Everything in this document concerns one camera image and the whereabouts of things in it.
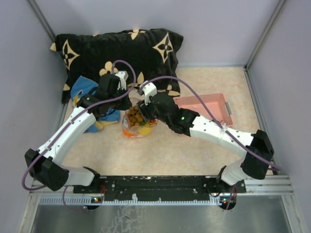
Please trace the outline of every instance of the pink plastic basket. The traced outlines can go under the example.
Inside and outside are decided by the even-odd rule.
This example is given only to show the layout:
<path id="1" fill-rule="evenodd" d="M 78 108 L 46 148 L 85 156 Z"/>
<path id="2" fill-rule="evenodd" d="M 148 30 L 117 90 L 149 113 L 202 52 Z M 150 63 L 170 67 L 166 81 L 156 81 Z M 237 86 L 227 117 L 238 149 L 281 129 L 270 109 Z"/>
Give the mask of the pink plastic basket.
<path id="1" fill-rule="evenodd" d="M 231 127 L 234 124 L 229 103 L 225 99 L 223 93 L 200 95 L 208 109 L 212 112 L 214 117 L 221 123 Z M 203 105 L 195 96 L 189 97 L 175 97 L 175 103 L 180 108 L 186 108 L 198 112 L 200 115 L 211 119 Z"/>

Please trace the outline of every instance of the pillow pattern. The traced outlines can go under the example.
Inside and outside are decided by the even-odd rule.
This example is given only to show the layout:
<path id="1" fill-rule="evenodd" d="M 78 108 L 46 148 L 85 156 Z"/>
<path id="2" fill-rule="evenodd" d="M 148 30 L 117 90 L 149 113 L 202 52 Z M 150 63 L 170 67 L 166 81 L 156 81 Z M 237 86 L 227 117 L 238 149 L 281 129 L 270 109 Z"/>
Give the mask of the pillow pattern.
<path id="1" fill-rule="evenodd" d="M 166 29 L 127 30 L 120 33 L 99 35 L 59 34 L 51 50 L 59 51 L 65 62 L 68 79 L 64 86 L 62 102 L 70 98 L 70 90 L 80 76 L 99 82 L 102 75 L 110 73 L 116 60 L 127 61 L 137 76 L 136 88 L 146 80 L 170 75 L 176 77 L 183 36 Z M 114 71 L 125 70 L 129 74 L 127 85 L 133 85 L 133 75 L 127 65 L 117 63 Z M 180 95 L 176 80 L 155 82 L 159 92 L 170 96 Z"/>

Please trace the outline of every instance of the gold flower pattern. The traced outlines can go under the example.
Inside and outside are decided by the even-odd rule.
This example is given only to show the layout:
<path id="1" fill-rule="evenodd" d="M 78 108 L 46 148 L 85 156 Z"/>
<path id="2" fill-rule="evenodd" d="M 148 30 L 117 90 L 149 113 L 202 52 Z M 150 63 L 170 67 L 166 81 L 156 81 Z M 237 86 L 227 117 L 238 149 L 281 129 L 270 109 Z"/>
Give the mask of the gold flower pattern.
<path id="1" fill-rule="evenodd" d="M 71 47 L 69 46 L 68 39 L 64 42 L 63 50 L 62 50 L 63 59 L 66 65 L 66 68 L 70 70 L 70 65 L 74 59 L 76 59 L 79 54 L 75 53 Z"/>
<path id="2" fill-rule="evenodd" d="M 69 91 L 70 90 L 70 86 L 68 86 L 67 83 L 65 83 L 63 91 Z"/>
<path id="3" fill-rule="evenodd" d="M 165 63 L 169 57 L 169 53 L 173 52 L 173 45 L 170 41 L 169 33 L 167 33 L 165 37 L 152 48 L 157 50 L 161 54 L 163 63 Z"/>
<path id="4" fill-rule="evenodd" d="M 140 85 L 143 84 L 144 81 L 145 81 L 145 80 L 144 80 L 144 74 L 141 72 L 141 73 L 138 75 L 138 77 L 137 77 L 137 81 L 136 81 L 136 83 L 135 83 L 135 87 L 139 87 Z"/>
<path id="5" fill-rule="evenodd" d="M 103 76 L 104 74 L 106 74 L 106 73 L 108 73 L 108 72 L 111 73 L 111 71 L 112 71 L 112 62 L 108 61 L 108 62 L 105 63 L 105 68 L 103 68 L 103 69 L 101 69 L 101 70 L 99 71 L 99 75 L 100 75 L 100 76 Z"/>
<path id="6" fill-rule="evenodd" d="M 132 40 L 134 40 L 136 38 L 136 36 L 138 35 L 138 33 L 145 33 L 146 31 L 144 30 L 139 30 L 139 29 L 134 29 L 132 32 L 129 32 L 128 34 L 131 34 L 131 38 Z"/>
<path id="7" fill-rule="evenodd" d="M 158 92 L 166 92 L 169 96 L 180 96 L 180 93 L 172 90 L 172 85 L 168 84 L 166 90 L 158 90 Z"/>

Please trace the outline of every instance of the white wall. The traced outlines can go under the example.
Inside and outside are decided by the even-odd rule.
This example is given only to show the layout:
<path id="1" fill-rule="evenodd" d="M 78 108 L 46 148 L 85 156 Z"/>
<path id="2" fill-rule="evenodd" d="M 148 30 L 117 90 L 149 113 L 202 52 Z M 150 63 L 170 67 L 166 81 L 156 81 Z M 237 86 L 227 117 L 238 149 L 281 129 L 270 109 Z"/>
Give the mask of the white wall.
<path id="1" fill-rule="evenodd" d="M 51 136 L 66 72 L 25 0 L 0 1 L 0 232 L 15 233 L 28 192 L 24 154 Z"/>
<path id="2" fill-rule="evenodd" d="M 311 230 L 311 1 L 288 1 L 250 69 L 277 161 Z"/>
<path id="3" fill-rule="evenodd" d="M 36 0 L 55 34 L 167 28 L 180 65 L 243 66 L 278 0 Z"/>

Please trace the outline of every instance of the table surface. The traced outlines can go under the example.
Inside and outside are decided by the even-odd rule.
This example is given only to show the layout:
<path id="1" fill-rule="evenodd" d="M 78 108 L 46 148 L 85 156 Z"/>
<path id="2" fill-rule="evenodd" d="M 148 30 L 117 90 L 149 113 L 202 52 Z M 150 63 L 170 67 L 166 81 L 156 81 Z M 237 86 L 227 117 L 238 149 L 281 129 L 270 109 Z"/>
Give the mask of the table surface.
<path id="1" fill-rule="evenodd" d="M 224 93 L 234 129 L 259 129 L 242 67 L 179 67 L 177 76 L 198 94 Z M 181 84 L 181 96 L 191 95 Z M 66 117 L 71 112 L 69 104 Z M 119 123 L 98 133 L 83 134 L 63 165 L 87 166 L 101 175 L 217 175 L 221 167 L 238 159 L 231 151 L 206 140 L 177 135 L 162 122 L 150 135 L 139 138 L 123 135 Z"/>

